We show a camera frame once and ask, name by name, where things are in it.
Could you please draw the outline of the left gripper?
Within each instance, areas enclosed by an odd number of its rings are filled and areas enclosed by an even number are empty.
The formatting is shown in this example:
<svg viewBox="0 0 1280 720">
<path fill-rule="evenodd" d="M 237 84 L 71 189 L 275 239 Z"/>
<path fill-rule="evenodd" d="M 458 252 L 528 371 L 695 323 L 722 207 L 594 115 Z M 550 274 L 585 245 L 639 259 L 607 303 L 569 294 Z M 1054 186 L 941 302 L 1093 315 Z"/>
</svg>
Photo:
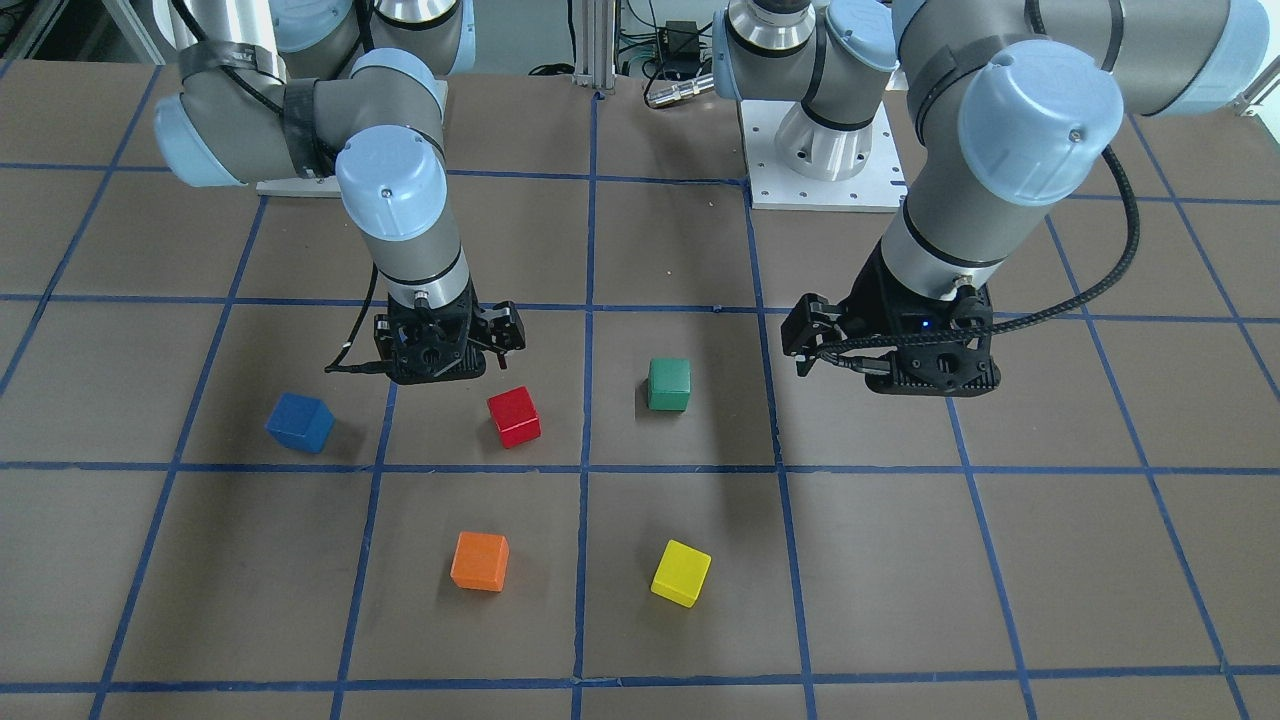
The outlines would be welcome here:
<svg viewBox="0 0 1280 720">
<path fill-rule="evenodd" d="M 956 320 L 963 329 L 991 325 L 993 319 L 988 292 L 965 290 L 959 302 L 920 296 L 893 277 L 884 264 L 881 247 L 876 246 L 854 281 L 845 306 L 831 304 L 818 293 L 800 297 L 780 328 L 781 346 L 786 356 L 795 359 L 797 377 L 804 378 L 823 359 L 823 354 L 827 356 L 826 363 L 850 368 L 850 361 L 840 357 L 842 350 L 819 350 L 822 345 L 841 342 L 845 334 L 849 340 L 874 334 L 938 334 L 952 331 Z M 951 346 L 989 352 L 989 338 L 980 338 L 897 348 Z"/>
</svg>

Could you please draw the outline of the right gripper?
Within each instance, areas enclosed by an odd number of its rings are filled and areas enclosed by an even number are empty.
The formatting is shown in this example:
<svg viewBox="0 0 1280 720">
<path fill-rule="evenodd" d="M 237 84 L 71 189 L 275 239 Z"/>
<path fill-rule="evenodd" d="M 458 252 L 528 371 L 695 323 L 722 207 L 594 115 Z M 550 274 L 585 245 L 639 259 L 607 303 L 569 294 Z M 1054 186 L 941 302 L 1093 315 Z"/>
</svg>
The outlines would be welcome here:
<svg viewBox="0 0 1280 720">
<path fill-rule="evenodd" d="M 408 307 L 392 300 L 388 313 L 375 316 L 374 340 L 388 373 L 398 357 L 438 360 L 483 354 L 475 290 L 468 284 L 462 295 L 443 307 Z M 481 345 L 498 363 L 527 347 L 524 320 L 513 302 L 498 302 L 480 311 Z"/>
</svg>

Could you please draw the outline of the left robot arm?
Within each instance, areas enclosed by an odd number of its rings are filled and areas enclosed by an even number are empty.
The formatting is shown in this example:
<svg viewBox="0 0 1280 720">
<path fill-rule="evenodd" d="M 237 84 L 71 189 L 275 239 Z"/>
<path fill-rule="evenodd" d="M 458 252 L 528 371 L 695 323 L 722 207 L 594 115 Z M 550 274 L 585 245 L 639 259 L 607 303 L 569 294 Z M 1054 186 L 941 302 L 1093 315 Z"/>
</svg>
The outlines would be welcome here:
<svg viewBox="0 0 1280 720">
<path fill-rule="evenodd" d="M 1258 73 L 1258 1 L 730 1 L 712 23 L 716 91 L 794 102 L 814 138 L 788 145 L 808 170 L 817 142 L 865 138 L 893 72 L 925 164 L 836 304 L 805 293 L 780 343 L 808 375 L 861 373 L 882 395 L 995 389 L 989 341 L 1088 304 L 1132 265 L 1140 213 L 1111 142 L 1125 117 L 1228 105 Z M 1088 290 L 997 322 L 987 284 L 1096 163 L 1117 186 L 1126 236 Z"/>
</svg>

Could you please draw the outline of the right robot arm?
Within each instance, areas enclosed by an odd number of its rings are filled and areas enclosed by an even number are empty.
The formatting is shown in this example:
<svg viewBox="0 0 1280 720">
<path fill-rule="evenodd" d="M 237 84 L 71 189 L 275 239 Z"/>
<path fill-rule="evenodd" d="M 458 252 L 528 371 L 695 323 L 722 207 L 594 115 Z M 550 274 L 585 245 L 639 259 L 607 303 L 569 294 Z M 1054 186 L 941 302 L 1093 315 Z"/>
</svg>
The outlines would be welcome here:
<svg viewBox="0 0 1280 720">
<path fill-rule="evenodd" d="M 170 1 L 180 92 L 154 131 L 193 187 L 332 179 L 387 290 L 378 360 L 332 373 L 467 380 L 524 350 L 508 301 L 484 307 L 451 209 L 444 76 L 475 60 L 471 1 Z"/>
</svg>

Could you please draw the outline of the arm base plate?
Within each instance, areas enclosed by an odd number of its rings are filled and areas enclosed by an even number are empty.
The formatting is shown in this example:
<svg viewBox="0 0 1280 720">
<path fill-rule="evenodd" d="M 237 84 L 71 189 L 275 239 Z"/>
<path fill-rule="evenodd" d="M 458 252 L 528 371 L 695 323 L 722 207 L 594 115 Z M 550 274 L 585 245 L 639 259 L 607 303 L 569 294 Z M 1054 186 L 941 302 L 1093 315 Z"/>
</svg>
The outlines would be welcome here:
<svg viewBox="0 0 1280 720">
<path fill-rule="evenodd" d="M 257 182 L 255 188 L 259 195 L 269 197 L 340 199 L 342 196 L 335 177 L 268 179 Z"/>
<path fill-rule="evenodd" d="M 849 132 L 818 126 L 796 102 L 745 100 L 739 111 L 754 208 L 893 213 L 905 199 L 883 104 Z"/>
</svg>

